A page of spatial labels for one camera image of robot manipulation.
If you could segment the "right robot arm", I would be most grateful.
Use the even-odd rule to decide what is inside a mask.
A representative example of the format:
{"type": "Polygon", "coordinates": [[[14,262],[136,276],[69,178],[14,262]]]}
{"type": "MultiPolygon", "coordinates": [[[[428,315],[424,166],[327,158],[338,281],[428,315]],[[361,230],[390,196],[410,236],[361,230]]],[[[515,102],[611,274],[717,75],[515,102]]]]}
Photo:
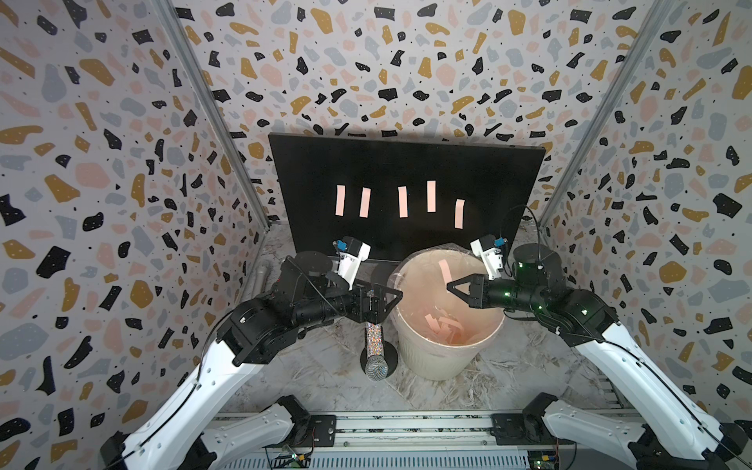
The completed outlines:
{"type": "Polygon", "coordinates": [[[526,437],[550,436],[610,456],[633,469],[725,469],[749,438],[694,403],[640,348],[615,309],[597,294],[567,284],[560,256],[540,243],[517,247],[511,276],[491,238],[476,240],[483,273],[446,289],[471,309],[521,311],[592,362],[640,414],[627,422],[540,393],[522,411],[526,437]]]}

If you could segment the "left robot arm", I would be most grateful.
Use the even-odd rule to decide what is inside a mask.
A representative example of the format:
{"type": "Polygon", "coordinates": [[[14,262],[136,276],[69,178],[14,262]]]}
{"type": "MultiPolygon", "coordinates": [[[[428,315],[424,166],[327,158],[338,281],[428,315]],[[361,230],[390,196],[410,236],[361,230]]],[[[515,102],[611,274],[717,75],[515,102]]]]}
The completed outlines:
{"type": "Polygon", "coordinates": [[[311,438],[311,415],[293,396],[230,425],[211,427],[235,393],[307,333],[339,318],[384,322],[401,291],[359,280],[362,258],[340,262],[303,252],[282,262],[266,293],[237,305],[209,336],[199,365],[138,430],[117,432],[103,444],[106,469],[221,469],[245,454],[311,438]]]}

